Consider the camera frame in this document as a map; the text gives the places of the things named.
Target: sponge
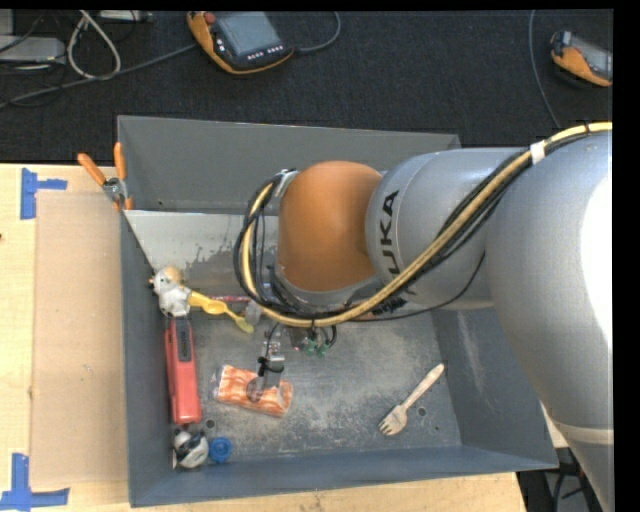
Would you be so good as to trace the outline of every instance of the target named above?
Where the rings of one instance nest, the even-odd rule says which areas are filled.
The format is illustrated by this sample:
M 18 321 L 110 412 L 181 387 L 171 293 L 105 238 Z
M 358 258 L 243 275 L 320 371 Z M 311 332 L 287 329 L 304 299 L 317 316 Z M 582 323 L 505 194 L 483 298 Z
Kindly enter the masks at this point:
M 238 405 L 269 416 L 284 416 L 293 397 L 291 383 L 281 380 L 278 387 L 265 389 L 260 400 L 252 402 L 247 397 L 247 386 L 257 377 L 258 374 L 251 370 L 224 365 L 212 379 L 213 398 L 220 403 Z

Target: cardboard sheet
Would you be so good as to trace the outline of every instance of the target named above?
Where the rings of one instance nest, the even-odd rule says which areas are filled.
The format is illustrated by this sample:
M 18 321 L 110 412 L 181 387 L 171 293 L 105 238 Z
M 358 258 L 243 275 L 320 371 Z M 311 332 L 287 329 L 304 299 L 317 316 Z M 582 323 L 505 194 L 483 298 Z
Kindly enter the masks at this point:
M 119 215 L 38 193 L 30 483 L 127 479 Z

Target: red object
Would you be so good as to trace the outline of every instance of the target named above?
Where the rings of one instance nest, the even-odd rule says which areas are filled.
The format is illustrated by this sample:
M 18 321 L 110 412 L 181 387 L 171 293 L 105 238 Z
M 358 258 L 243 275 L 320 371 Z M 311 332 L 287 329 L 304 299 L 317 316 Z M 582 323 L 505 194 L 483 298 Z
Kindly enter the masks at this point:
M 171 417 L 177 425 L 199 423 L 202 406 L 198 394 L 193 331 L 186 317 L 169 319 L 164 334 Z

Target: blue object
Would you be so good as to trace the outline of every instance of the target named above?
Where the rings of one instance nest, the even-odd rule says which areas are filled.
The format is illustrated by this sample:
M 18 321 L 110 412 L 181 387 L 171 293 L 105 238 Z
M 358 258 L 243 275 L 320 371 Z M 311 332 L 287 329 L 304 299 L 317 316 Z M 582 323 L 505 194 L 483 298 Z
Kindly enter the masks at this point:
M 31 507 L 55 507 L 67 504 L 68 488 L 52 492 L 31 492 L 29 457 L 14 453 L 11 459 L 11 490 L 3 491 L 0 497 L 0 510 L 30 512 Z
M 214 462 L 226 462 L 231 455 L 231 441 L 226 437 L 216 437 L 209 443 L 209 458 Z
M 33 219 L 36 216 L 36 192 L 40 189 L 66 190 L 66 180 L 48 179 L 38 181 L 38 174 L 26 167 L 22 168 L 22 189 L 20 201 L 20 218 Z

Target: controller screen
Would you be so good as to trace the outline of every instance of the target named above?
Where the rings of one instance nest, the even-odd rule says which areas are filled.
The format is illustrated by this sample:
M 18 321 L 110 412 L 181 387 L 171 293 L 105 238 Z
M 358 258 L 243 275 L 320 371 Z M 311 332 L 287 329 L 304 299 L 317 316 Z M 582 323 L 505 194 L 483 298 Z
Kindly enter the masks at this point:
M 244 12 L 219 17 L 218 25 L 236 55 L 280 44 L 278 34 L 263 12 Z

